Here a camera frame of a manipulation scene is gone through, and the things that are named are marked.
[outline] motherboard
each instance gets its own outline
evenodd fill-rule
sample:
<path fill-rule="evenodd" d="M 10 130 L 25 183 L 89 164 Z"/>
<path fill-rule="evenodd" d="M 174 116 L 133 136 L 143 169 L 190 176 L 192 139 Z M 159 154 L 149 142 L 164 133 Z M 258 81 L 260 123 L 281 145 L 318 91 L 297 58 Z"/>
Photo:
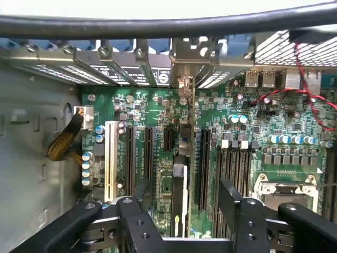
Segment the motherboard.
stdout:
<path fill-rule="evenodd" d="M 241 85 L 243 77 L 212 90 L 192 80 L 183 98 L 178 89 L 83 87 L 83 106 L 92 109 L 82 144 L 87 198 L 107 207 L 148 178 L 148 213 L 167 237 L 231 237 L 217 202 L 223 178 L 271 209 L 295 202 L 321 214 L 334 135 L 317 124 L 307 96 L 277 93 L 252 104 L 273 89 Z M 331 87 L 322 85 L 321 95 L 337 101 Z M 315 108 L 335 124 L 333 109 L 319 101 Z"/>

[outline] blue plastic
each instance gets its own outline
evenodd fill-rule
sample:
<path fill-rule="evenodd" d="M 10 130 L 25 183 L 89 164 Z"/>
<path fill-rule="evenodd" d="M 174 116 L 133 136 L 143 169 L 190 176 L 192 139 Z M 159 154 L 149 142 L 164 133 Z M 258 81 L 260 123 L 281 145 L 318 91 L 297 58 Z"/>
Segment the blue plastic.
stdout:
<path fill-rule="evenodd" d="M 227 55 L 236 57 L 247 52 L 252 35 L 235 34 L 225 38 L 227 39 Z"/>
<path fill-rule="evenodd" d="M 133 40 L 109 40 L 109 44 L 120 52 L 127 52 L 133 49 Z"/>
<path fill-rule="evenodd" d="M 169 38 L 152 38 L 147 40 L 149 47 L 156 51 L 156 54 L 167 52 L 170 50 L 171 39 Z"/>

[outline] gray metal panel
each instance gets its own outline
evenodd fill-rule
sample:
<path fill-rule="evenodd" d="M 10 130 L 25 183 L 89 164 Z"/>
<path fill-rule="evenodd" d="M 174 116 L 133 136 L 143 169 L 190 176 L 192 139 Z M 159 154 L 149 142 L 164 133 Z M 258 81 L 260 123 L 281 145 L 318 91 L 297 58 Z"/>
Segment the gray metal panel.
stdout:
<path fill-rule="evenodd" d="M 71 85 L 6 65 L 0 77 L 0 252 L 8 252 L 75 205 L 78 165 L 45 154 L 54 131 L 68 121 L 65 105 L 79 101 Z"/>

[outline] black wire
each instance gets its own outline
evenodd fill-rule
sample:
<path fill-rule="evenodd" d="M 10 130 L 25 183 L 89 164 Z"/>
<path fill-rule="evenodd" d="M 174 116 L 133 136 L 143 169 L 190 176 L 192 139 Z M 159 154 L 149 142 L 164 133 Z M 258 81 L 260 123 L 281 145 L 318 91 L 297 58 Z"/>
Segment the black wire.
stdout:
<path fill-rule="evenodd" d="M 78 18 L 66 20 L 63 18 L 0 16 L 0 36 L 46 40 L 170 38 L 269 32 L 326 24 L 337 24 L 337 3 L 244 15 L 181 20 Z"/>

